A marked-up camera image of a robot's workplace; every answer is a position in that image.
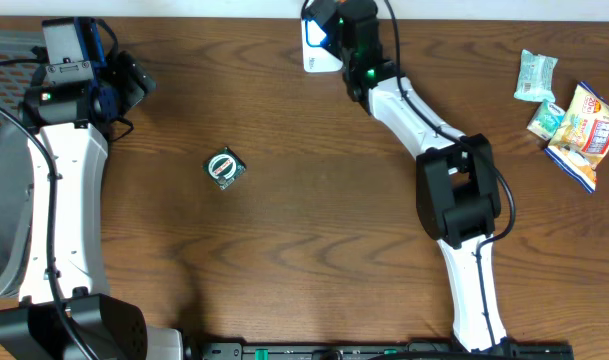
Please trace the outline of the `dark green round-label packet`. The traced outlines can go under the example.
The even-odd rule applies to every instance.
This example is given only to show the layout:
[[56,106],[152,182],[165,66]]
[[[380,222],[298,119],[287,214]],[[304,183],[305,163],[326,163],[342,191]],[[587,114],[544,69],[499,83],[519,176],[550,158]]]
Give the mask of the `dark green round-label packet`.
[[224,147],[204,162],[203,170],[221,190],[225,190],[245,173],[247,166],[234,151]]

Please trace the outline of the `light green wipes packet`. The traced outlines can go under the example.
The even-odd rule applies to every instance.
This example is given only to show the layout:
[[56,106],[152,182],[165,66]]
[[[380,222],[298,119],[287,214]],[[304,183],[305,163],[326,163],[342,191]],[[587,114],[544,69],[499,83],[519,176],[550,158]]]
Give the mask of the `light green wipes packet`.
[[555,102],[553,72],[558,59],[523,49],[514,98],[528,102]]

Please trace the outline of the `teal tissue pack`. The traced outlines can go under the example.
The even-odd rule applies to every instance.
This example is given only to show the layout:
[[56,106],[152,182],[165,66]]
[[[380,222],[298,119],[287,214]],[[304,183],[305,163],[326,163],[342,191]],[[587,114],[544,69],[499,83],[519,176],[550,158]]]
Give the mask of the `teal tissue pack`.
[[564,116],[564,109],[553,102],[544,100],[529,121],[527,129],[539,138],[549,141],[555,135]]

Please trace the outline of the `yellow snack chip bag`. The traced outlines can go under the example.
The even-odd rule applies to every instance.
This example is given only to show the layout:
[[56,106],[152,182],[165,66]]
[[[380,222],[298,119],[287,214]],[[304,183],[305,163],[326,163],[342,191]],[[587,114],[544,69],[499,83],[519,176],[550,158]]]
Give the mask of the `yellow snack chip bag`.
[[588,83],[578,83],[544,152],[586,192],[595,192],[596,168],[609,152],[609,103]]

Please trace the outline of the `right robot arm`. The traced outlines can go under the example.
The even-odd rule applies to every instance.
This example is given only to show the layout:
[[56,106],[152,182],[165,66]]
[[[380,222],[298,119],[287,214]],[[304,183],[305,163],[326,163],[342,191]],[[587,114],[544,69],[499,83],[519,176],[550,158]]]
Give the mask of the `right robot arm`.
[[441,119],[415,92],[397,59],[385,57],[373,1],[316,1],[302,17],[325,33],[348,95],[384,124],[415,160],[416,210],[444,257],[453,335],[466,352],[491,352],[506,337],[495,298],[492,244],[506,183],[489,141]]

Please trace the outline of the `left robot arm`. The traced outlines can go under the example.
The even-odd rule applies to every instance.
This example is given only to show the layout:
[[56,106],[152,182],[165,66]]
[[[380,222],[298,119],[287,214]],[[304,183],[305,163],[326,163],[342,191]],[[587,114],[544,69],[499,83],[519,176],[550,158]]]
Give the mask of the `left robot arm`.
[[127,52],[51,55],[12,123],[32,165],[19,302],[0,310],[16,359],[188,359],[184,334],[114,298],[101,249],[101,186],[111,126],[155,89]]

